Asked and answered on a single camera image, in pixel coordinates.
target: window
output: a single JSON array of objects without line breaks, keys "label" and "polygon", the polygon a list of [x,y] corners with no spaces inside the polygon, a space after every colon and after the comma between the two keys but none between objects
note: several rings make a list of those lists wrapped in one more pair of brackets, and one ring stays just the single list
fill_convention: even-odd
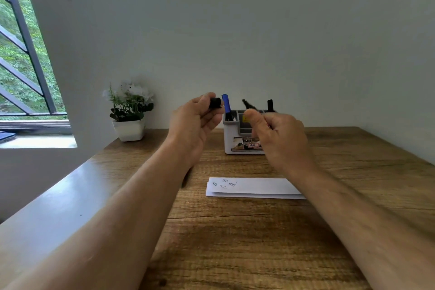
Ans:
[{"label": "window", "polygon": [[0,0],[0,130],[70,133],[30,0]]}]

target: wooden table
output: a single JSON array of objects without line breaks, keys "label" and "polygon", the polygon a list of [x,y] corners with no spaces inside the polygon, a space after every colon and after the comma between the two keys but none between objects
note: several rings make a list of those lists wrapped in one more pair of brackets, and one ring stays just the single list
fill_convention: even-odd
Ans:
[{"label": "wooden table", "polygon": [[[88,221],[166,131],[119,140],[0,226],[0,288]],[[320,165],[435,234],[435,167],[359,128],[308,128]],[[205,197],[210,176],[280,177],[264,156],[225,155],[215,130],[181,189],[141,289],[369,289],[309,202]]]}]

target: sunlight on window sill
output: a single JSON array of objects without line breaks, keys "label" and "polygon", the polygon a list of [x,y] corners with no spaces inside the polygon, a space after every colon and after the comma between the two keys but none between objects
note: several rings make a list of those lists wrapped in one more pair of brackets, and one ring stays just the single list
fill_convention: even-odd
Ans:
[{"label": "sunlight on window sill", "polygon": [[73,135],[18,135],[14,140],[0,143],[2,148],[77,148],[77,144]]}]

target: paper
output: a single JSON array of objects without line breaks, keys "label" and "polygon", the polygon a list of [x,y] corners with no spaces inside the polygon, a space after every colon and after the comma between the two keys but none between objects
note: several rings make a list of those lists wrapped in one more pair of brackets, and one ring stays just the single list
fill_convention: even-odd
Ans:
[{"label": "paper", "polygon": [[209,178],[205,196],[305,199],[285,178]]}]

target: potted plant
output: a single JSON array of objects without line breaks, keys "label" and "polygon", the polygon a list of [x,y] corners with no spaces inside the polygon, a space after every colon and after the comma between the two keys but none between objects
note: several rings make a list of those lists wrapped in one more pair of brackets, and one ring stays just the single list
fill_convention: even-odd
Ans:
[{"label": "potted plant", "polygon": [[121,141],[136,141],[144,136],[144,113],[154,108],[153,94],[145,87],[131,82],[122,83],[117,90],[110,85],[103,96],[113,103],[110,117]]}]

